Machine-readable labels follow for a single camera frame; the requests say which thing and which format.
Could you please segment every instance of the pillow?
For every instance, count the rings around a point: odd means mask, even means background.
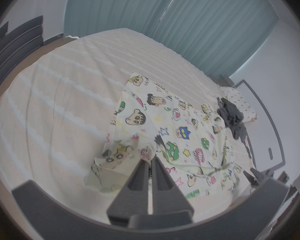
[[[242,94],[236,89],[232,87],[220,87],[224,93],[224,97],[236,105],[237,109],[243,114],[244,118],[242,120],[243,123],[255,121],[257,119],[256,111],[252,106],[249,105],[248,102],[244,99]]]

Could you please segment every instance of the mattress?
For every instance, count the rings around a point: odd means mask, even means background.
[[[32,179],[70,209],[109,223],[113,200],[84,185],[95,155],[132,72],[200,108],[218,108],[220,87],[162,44],[129,29],[105,31],[72,41],[24,69],[0,98],[0,179],[8,190]],[[244,145],[231,139],[236,163],[249,171]],[[192,198],[194,221],[227,209],[249,187]]]

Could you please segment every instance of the bed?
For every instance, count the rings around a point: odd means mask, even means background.
[[[218,108],[220,87],[179,54],[129,29],[86,36],[56,48],[24,69],[0,98],[0,179],[11,191],[29,179],[83,216],[109,224],[114,197],[84,185],[96,153],[132,72],[147,75],[200,108]],[[244,144],[230,139],[236,163],[253,167]],[[222,194],[189,199],[195,222],[226,210],[248,195],[239,186]]]

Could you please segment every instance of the blue masked cartoon character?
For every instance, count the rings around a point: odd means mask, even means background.
[[[188,130],[188,127],[179,127],[179,129],[176,130],[176,135],[178,138],[183,138],[185,140],[189,139],[189,134],[191,131]]]

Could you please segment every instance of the white headboard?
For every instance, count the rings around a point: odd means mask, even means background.
[[[253,163],[260,172],[275,171],[285,165],[284,150],[277,128],[262,101],[245,80],[234,87],[256,110],[257,120],[244,123]]]

